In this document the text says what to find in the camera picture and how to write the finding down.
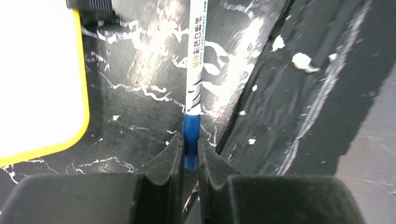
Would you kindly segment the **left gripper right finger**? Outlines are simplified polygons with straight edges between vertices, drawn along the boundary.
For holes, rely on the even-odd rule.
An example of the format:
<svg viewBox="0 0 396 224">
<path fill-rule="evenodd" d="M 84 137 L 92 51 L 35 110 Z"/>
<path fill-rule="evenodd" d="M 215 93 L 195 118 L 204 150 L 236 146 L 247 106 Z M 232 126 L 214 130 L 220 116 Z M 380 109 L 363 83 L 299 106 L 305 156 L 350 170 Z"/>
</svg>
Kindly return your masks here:
<svg viewBox="0 0 396 224">
<path fill-rule="evenodd" d="M 204 224 L 363 224 L 349 188 L 333 176 L 243 175 L 198 141 Z"/>
</svg>

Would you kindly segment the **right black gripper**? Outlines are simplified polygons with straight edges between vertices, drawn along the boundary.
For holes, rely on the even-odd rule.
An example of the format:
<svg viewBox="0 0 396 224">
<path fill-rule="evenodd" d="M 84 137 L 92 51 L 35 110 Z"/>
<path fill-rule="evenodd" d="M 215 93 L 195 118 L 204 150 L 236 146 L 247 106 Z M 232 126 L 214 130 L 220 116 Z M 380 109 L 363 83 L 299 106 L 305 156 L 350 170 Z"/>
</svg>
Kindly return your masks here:
<svg viewBox="0 0 396 224">
<path fill-rule="evenodd" d="M 111 0 L 66 0 L 65 2 L 68 9 L 77 10 L 82 22 L 96 22 L 115 16 Z"/>
</svg>

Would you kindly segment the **blue marker cap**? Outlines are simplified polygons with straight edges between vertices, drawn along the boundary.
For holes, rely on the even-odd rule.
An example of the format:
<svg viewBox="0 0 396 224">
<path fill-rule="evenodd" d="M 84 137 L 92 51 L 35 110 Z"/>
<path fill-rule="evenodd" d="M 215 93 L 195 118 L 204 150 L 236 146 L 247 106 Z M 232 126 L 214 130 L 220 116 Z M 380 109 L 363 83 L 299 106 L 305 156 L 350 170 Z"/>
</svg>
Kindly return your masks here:
<svg viewBox="0 0 396 224">
<path fill-rule="evenodd" d="M 189 170 L 197 170 L 198 139 L 200 137 L 200 115 L 186 114 L 183 120 L 182 132 L 184 135 L 184 167 Z"/>
</svg>

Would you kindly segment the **white whiteboard marker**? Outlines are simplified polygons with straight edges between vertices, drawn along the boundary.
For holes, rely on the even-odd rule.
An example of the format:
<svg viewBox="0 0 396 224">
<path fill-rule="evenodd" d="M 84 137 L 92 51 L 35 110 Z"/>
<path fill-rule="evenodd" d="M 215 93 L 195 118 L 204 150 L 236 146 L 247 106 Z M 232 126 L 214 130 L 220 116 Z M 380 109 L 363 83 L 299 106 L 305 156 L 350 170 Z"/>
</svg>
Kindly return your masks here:
<svg viewBox="0 0 396 224">
<path fill-rule="evenodd" d="M 185 101 L 185 114 L 189 116 L 201 113 L 207 5 L 206 0 L 190 1 Z"/>
</svg>

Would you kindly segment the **yellow framed whiteboard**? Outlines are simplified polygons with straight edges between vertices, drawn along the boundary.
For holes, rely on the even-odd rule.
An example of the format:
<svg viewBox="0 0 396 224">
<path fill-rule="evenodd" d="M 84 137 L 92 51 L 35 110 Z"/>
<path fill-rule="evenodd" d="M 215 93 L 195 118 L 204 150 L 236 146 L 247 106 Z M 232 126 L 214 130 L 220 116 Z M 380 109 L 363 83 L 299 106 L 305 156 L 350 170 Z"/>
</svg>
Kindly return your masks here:
<svg viewBox="0 0 396 224">
<path fill-rule="evenodd" d="M 1 1 L 1 166 L 70 148 L 89 120 L 79 12 L 64 0 Z"/>
</svg>

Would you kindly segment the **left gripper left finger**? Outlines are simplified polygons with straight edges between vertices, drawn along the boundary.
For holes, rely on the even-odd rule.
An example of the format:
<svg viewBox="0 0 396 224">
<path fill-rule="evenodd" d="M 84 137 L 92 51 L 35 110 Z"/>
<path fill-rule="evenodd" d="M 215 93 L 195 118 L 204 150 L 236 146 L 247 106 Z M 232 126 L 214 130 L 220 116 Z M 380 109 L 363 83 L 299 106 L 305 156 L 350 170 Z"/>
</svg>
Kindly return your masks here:
<svg viewBox="0 0 396 224">
<path fill-rule="evenodd" d="M 184 139 L 133 173 L 33 175 L 1 209 L 3 224 L 179 224 Z"/>
</svg>

